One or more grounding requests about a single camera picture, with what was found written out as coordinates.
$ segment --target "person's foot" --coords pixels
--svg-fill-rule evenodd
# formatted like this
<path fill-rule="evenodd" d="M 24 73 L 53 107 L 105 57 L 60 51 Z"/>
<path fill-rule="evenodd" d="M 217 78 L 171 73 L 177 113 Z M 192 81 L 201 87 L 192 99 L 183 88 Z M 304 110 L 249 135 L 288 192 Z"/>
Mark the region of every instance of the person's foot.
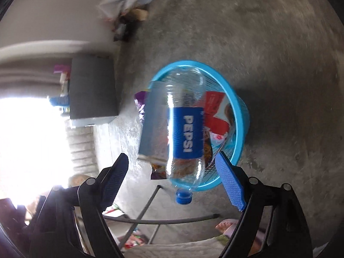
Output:
<path fill-rule="evenodd" d="M 238 224 L 237 219 L 226 219 L 226 220 L 221 221 L 215 228 L 219 230 L 222 234 L 230 238 L 233 235 L 233 232 L 237 224 Z M 260 250 L 263 238 L 264 238 L 264 233 L 262 233 L 261 231 L 257 231 L 256 238 L 252 244 L 252 247 L 248 256 L 251 256 L 257 253 Z"/>
<path fill-rule="evenodd" d="M 221 233 L 224 233 L 230 226 L 237 223 L 238 220 L 236 219 L 226 219 L 217 224 L 215 229 L 220 231 Z"/>

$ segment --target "white wall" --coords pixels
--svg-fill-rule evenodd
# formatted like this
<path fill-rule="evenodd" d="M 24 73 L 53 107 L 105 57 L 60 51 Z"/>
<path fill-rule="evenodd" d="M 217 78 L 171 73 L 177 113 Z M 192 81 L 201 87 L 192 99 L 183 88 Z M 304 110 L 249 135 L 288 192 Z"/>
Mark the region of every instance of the white wall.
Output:
<path fill-rule="evenodd" d="M 0 21 L 0 48 L 37 40 L 112 42 L 98 18 L 101 0 L 14 0 Z"/>

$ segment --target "blue label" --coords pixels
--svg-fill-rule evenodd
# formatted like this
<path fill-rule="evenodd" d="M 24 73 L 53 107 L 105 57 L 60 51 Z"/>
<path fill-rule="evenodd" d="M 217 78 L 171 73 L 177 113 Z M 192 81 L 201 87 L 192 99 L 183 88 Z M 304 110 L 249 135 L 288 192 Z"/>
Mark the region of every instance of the blue label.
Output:
<path fill-rule="evenodd" d="M 195 159 L 203 156 L 203 108 L 170 109 L 173 157 Z"/>

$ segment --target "cloth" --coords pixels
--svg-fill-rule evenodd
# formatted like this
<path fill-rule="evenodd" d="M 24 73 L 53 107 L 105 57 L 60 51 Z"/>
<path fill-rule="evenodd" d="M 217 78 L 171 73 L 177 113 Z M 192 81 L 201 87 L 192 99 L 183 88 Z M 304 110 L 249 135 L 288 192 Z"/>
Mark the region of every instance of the cloth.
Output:
<path fill-rule="evenodd" d="M 130 248 L 125 258 L 218 258 L 228 238 L 224 235 L 208 240 L 175 245 L 142 245 Z"/>

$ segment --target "blue bottle cap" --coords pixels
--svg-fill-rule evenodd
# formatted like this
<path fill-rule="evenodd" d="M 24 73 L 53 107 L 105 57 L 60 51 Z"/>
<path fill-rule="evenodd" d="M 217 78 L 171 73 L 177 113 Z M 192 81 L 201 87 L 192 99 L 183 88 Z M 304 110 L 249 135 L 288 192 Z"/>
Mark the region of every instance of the blue bottle cap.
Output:
<path fill-rule="evenodd" d="M 187 205 L 192 201 L 192 192 L 189 190 L 178 189 L 175 194 L 175 201 L 181 205 Z"/>

